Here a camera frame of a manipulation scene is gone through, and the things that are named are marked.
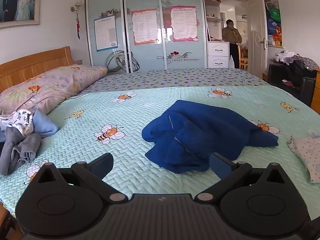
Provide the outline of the blue knit sweater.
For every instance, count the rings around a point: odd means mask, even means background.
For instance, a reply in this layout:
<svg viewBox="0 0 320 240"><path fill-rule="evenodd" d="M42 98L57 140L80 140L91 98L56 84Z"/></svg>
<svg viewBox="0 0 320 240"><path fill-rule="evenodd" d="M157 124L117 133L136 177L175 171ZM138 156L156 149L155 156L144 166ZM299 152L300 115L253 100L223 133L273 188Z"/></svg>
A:
<svg viewBox="0 0 320 240"><path fill-rule="evenodd" d="M276 135L230 109L184 100L147 124L142 138L154 144L149 161L176 174L207 171L213 153L233 161L246 146L278 145Z"/></svg>

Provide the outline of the clothes pile on stool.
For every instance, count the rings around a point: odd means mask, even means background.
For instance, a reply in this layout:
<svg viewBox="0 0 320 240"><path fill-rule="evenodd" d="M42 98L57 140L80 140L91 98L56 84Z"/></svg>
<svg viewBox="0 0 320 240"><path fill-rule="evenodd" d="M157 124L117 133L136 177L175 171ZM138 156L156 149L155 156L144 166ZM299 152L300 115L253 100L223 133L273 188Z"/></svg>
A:
<svg viewBox="0 0 320 240"><path fill-rule="evenodd" d="M283 79L290 81L294 87L300 87L304 77L313 79L317 76L319 66L310 58L284 50L275 54L274 59L285 71Z"/></svg>

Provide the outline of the grey garment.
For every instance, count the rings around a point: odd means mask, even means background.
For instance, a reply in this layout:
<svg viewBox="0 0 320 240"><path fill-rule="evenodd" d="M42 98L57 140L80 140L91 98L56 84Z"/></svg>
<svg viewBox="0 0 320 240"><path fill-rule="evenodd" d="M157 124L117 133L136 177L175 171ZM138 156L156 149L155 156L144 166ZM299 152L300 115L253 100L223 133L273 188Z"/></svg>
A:
<svg viewBox="0 0 320 240"><path fill-rule="evenodd" d="M36 158L41 137L34 133L24 137L13 127L6 128L5 136L6 141L1 151L1 175L7 176Z"/></svg>

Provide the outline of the white dotted cloth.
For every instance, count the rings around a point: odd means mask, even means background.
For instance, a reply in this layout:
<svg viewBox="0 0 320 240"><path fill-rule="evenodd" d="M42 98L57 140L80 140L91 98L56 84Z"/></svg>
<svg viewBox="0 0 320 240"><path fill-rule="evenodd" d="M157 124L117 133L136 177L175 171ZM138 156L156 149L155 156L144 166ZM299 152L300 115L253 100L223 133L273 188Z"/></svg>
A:
<svg viewBox="0 0 320 240"><path fill-rule="evenodd" d="M287 142L289 149L300 158L309 172L310 183L319 184L320 174L320 146L319 133L309 132L308 137L297 138L291 136Z"/></svg>

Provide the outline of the white patterned garment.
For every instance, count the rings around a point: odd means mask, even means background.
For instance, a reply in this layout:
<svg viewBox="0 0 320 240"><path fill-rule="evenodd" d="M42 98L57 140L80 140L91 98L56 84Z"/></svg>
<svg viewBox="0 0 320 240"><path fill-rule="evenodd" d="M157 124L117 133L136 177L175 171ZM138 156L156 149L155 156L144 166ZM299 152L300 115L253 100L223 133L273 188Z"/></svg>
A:
<svg viewBox="0 0 320 240"><path fill-rule="evenodd" d="M14 111L11 114L1 115L1 131L7 127L16 128L24 137L34 132L33 114L26 110Z"/></svg>

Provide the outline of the floral pink pillow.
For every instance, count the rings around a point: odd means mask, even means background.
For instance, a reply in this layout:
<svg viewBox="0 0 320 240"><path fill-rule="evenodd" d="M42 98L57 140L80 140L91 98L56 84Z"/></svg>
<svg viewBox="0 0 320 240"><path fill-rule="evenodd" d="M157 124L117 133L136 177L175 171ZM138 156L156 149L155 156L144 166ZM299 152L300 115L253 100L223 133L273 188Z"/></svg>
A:
<svg viewBox="0 0 320 240"><path fill-rule="evenodd" d="M20 109L48 114L106 74L106 67L77 64L44 72L2 92L1 115Z"/></svg>

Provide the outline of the wooden dresser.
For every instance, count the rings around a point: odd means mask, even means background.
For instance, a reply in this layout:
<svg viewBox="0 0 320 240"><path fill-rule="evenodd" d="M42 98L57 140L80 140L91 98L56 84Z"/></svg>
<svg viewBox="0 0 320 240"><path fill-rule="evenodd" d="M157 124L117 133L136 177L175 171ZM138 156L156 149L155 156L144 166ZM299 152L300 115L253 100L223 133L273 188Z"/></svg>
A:
<svg viewBox="0 0 320 240"><path fill-rule="evenodd" d="M311 109L320 114L320 70L317 70L316 83L311 102Z"/></svg>

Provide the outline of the white drawer shelf unit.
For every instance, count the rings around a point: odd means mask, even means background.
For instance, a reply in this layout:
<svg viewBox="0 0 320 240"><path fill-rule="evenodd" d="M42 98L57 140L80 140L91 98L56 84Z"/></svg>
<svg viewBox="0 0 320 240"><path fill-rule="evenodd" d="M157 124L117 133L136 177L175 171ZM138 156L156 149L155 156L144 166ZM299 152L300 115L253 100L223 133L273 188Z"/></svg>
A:
<svg viewBox="0 0 320 240"><path fill-rule="evenodd" d="M229 43L222 39L222 19L220 0L204 0L207 28L208 68L229 67Z"/></svg>

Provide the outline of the white door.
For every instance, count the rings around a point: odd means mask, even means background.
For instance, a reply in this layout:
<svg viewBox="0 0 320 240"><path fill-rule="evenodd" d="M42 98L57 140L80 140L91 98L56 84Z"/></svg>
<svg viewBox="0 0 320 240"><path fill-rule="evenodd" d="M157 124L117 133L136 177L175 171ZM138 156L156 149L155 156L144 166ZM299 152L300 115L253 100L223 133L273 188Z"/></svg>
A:
<svg viewBox="0 0 320 240"><path fill-rule="evenodd" d="M267 67L267 20L265 0L247 1L248 71L262 78Z"/></svg>

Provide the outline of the wooden headboard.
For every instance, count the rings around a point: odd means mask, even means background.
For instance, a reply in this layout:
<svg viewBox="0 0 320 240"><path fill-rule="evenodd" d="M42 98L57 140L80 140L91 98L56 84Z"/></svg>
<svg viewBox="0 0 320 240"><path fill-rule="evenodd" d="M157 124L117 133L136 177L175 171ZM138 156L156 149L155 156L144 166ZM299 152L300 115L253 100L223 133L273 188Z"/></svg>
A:
<svg viewBox="0 0 320 240"><path fill-rule="evenodd" d="M73 64L70 46L3 63L0 65L1 92L49 70Z"/></svg>

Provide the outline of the person in brown jacket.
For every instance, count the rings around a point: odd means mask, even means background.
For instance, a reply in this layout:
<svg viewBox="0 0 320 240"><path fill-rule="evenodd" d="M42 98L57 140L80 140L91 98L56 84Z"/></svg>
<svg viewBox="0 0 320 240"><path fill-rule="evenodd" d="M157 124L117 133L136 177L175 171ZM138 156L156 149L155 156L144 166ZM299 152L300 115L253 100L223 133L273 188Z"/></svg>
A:
<svg viewBox="0 0 320 240"><path fill-rule="evenodd" d="M242 43L242 36L238 29L234 27L234 22L231 19L226 21L226 27L222 29L222 39L229 43L229 57L232 57L234 68L240 68L240 57L238 44Z"/></svg>

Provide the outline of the red hanging ornament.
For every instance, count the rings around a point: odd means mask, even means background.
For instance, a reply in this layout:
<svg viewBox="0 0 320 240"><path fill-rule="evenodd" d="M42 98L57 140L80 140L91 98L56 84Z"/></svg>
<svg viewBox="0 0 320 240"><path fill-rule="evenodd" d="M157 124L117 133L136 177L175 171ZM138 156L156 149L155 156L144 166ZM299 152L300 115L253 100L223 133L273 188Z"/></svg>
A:
<svg viewBox="0 0 320 240"><path fill-rule="evenodd" d="M80 21L79 21L78 13L76 13L76 31L77 31L77 37L80 40Z"/></svg>

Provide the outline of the sliding door wardrobe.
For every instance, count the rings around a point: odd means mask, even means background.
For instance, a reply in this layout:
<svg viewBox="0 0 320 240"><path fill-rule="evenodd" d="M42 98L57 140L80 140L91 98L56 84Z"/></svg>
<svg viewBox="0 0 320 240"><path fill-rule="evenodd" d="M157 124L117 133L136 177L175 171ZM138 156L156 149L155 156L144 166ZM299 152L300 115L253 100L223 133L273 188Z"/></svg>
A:
<svg viewBox="0 0 320 240"><path fill-rule="evenodd" d="M111 74L207 67L203 0L85 0L91 64Z"/></svg>

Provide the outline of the framed wedding photo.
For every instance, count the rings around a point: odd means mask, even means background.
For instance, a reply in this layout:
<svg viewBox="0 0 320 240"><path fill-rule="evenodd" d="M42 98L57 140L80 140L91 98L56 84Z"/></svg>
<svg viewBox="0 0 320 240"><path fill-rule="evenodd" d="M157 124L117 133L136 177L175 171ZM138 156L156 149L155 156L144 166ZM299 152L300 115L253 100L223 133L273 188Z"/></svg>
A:
<svg viewBox="0 0 320 240"><path fill-rule="evenodd" d="M40 0L1 0L1 28L38 25Z"/></svg>

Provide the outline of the wall lamp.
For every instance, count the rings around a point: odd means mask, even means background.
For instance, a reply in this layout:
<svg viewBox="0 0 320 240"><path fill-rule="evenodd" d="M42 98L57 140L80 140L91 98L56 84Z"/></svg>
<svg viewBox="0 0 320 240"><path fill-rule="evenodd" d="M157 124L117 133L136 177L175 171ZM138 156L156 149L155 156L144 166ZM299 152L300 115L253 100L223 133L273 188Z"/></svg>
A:
<svg viewBox="0 0 320 240"><path fill-rule="evenodd" d="M83 0L76 0L76 3L73 7L70 8L71 12L78 13L80 8L83 6Z"/></svg>

